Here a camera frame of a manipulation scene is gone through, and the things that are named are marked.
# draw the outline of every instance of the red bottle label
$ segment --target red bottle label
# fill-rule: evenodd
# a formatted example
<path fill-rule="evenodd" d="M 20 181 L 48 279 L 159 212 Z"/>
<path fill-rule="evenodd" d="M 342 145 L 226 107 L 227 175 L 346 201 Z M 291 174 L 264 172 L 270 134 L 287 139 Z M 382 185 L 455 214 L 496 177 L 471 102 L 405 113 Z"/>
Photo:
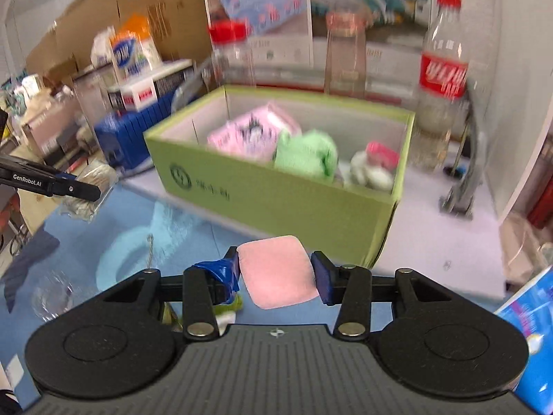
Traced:
<path fill-rule="evenodd" d="M 420 87 L 446 98 L 459 98 L 465 93 L 467 70 L 466 62 L 449 61 L 423 54 L 420 65 Z"/>

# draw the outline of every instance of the plastic bag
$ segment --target plastic bag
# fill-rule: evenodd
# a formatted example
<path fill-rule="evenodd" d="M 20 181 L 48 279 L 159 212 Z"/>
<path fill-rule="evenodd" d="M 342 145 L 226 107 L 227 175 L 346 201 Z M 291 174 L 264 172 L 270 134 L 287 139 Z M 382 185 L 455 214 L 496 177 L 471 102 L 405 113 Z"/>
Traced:
<path fill-rule="evenodd" d="M 537 413 L 553 412 L 553 269 L 544 270 L 496 312 L 526 337 L 530 359 L 515 393 Z"/>
<path fill-rule="evenodd" d="M 118 180 L 119 177 L 115 170 L 99 159 L 94 159 L 77 176 L 77 181 L 98 186 L 101 192 L 100 198 L 97 201 L 85 201 L 72 196 L 65 196 L 62 202 L 61 213 L 68 213 L 76 219 L 92 221 Z"/>
<path fill-rule="evenodd" d="M 108 29 L 98 33 L 96 37 L 94 37 L 92 50 L 90 52 L 90 62 L 94 67 L 99 67 L 112 61 L 110 39 L 114 36 L 115 29 L 110 26 Z"/>
<path fill-rule="evenodd" d="M 148 18 L 143 15 L 132 15 L 110 42 L 119 82 L 161 65 Z"/>

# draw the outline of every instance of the box logo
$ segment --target box logo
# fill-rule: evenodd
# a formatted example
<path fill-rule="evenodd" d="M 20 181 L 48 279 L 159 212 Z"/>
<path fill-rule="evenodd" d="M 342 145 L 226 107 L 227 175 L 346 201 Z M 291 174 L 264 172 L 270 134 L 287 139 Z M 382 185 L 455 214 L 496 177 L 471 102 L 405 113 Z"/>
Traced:
<path fill-rule="evenodd" d="M 186 170 L 179 165 L 173 164 L 171 166 L 171 176 L 180 188 L 184 190 L 190 190 L 192 188 L 192 180 Z"/>
<path fill-rule="evenodd" d="M 124 95 L 123 103 L 125 104 L 125 106 L 134 106 L 134 99 L 132 95 Z"/>
<path fill-rule="evenodd" d="M 150 98 L 153 94 L 154 94 L 154 92 L 151 91 L 151 88 L 148 88 L 148 89 L 138 93 L 138 100 L 140 102 L 143 102 L 145 99 Z"/>

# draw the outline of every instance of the pink package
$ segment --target pink package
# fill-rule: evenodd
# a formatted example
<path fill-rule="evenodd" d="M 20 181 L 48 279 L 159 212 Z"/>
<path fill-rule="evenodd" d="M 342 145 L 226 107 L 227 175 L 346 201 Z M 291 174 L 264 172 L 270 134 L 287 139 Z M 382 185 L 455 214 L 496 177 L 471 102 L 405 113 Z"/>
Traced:
<path fill-rule="evenodd" d="M 294 236 L 244 243 L 238 259 L 248 293 L 262 309 L 305 303 L 319 295 L 309 256 Z"/>
<path fill-rule="evenodd" d="M 367 162 L 371 165 L 378 165 L 393 172 L 399 163 L 399 154 L 394 150 L 385 147 L 381 143 L 371 142 L 365 150 Z"/>
<path fill-rule="evenodd" d="M 301 134 L 298 123 L 275 104 L 256 108 L 213 131 L 207 144 L 216 150 L 245 159 L 270 162 L 280 132 Z"/>

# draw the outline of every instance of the clear plastic bottle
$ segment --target clear plastic bottle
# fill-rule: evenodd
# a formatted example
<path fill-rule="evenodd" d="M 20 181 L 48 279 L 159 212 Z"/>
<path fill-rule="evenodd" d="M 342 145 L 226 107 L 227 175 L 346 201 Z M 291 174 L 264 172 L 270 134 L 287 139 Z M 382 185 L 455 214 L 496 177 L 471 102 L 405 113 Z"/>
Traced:
<path fill-rule="evenodd" d="M 213 45 L 211 55 L 218 85 L 255 85 L 252 48 L 248 44 L 245 22 L 220 21 L 209 27 Z"/>
<path fill-rule="evenodd" d="M 326 26 L 325 93 L 363 98 L 367 79 L 367 20 L 358 13 L 330 12 Z"/>
<path fill-rule="evenodd" d="M 438 17 L 424 40 L 420 95 L 409 161 L 426 170 L 441 167 L 451 128 L 463 111 L 468 52 L 460 22 L 462 0 L 438 0 Z"/>

